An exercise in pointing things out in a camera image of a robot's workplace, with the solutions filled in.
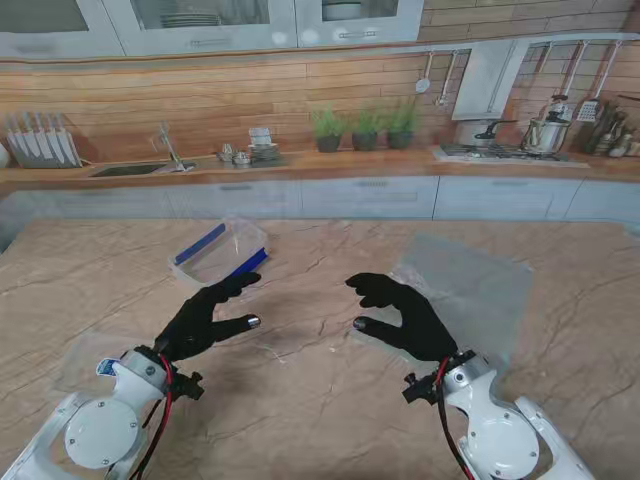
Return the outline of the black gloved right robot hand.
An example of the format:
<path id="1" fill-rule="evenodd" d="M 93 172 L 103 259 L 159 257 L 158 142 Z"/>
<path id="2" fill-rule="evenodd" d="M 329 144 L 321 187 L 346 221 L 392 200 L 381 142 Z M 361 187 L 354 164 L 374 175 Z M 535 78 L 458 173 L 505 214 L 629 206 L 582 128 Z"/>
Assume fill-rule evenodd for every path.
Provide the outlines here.
<path id="1" fill-rule="evenodd" d="M 360 333 L 404 350 L 420 361 L 440 362 L 454 356 L 458 345 L 429 300 L 409 285 L 387 275 L 358 273 L 345 284 L 361 297 L 362 308 L 393 306 L 401 314 L 401 324 L 394 326 L 367 316 L 359 316 L 353 326 Z"/>

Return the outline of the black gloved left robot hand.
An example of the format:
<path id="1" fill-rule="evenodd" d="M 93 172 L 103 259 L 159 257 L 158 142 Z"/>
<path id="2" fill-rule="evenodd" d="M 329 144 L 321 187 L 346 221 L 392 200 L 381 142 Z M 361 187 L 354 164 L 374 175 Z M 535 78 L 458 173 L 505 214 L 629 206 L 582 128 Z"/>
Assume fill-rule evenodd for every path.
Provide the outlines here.
<path id="1" fill-rule="evenodd" d="M 185 360 L 205 352 L 215 343 L 257 328 L 261 320 L 253 314 L 214 321 L 213 313 L 218 304 L 239 297 L 244 288 L 260 279 L 260 274 L 247 272 L 200 289 L 184 302 L 156 337 L 153 350 L 171 362 Z"/>

